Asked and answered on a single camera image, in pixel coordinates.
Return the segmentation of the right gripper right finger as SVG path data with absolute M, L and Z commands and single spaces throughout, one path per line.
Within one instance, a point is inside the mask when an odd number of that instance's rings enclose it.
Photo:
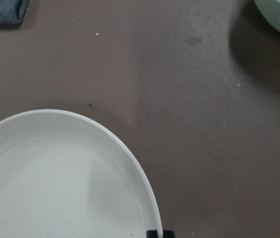
M 175 238 L 175 233 L 172 230 L 163 230 L 163 238 Z

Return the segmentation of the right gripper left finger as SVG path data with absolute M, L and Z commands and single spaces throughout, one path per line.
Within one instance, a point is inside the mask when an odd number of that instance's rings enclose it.
M 148 230 L 146 232 L 146 238 L 159 238 L 157 230 Z

